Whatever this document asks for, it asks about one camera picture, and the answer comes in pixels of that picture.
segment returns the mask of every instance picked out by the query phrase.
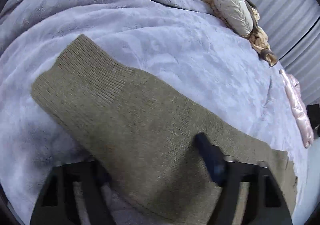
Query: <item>lavender fleece blanket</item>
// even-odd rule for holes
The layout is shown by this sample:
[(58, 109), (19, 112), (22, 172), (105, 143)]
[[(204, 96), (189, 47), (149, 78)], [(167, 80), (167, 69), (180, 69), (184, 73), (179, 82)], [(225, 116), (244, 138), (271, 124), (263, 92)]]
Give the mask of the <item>lavender fleece blanket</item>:
[(281, 65), (270, 68), (259, 60), (249, 41), (212, 16), (207, 4), (10, 0), (0, 14), (0, 183), (25, 224), (51, 167), (87, 157), (30, 95), (36, 77), (81, 33), (117, 61), (156, 75), (235, 128), (287, 151), (298, 176), (299, 205), (307, 151)]

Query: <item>gray fabric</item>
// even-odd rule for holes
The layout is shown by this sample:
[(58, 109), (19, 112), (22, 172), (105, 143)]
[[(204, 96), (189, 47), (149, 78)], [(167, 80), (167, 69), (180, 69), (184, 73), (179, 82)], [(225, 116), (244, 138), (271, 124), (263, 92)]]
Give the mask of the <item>gray fabric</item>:
[(310, 104), (317, 100), (320, 102), (320, 21), (282, 59), (282, 63), (288, 73), (297, 78), (301, 87), (301, 97), (305, 104)]
[(31, 84), (83, 33), (120, 63), (145, 70), (240, 131), (288, 152), (302, 195), (307, 150), (281, 65), (200, 0), (11, 0), (0, 15), (0, 183), (28, 224), (54, 165), (86, 156), (31, 98)]
[(241, 162), (268, 162), (294, 209), (286, 152), (238, 131), (154, 75), (121, 65), (84, 35), (36, 79), (31, 94), (101, 161), (130, 202), (170, 223), (206, 224), (221, 193), (192, 146), (198, 132)]

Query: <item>brown fabric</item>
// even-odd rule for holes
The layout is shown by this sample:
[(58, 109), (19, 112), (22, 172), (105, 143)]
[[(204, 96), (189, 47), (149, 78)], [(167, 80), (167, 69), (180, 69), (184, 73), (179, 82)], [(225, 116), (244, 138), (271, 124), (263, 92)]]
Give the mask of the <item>brown fabric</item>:
[[(157, 77), (121, 65), (84, 35), (36, 79), (32, 97), (104, 164), (113, 185), (139, 210), (174, 224), (206, 224), (220, 188), (191, 145), (205, 132), (239, 161), (268, 162), (293, 211), (295, 176), (285, 152), (233, 128)], [(242, 196), (238, 209), (244, 205)]]

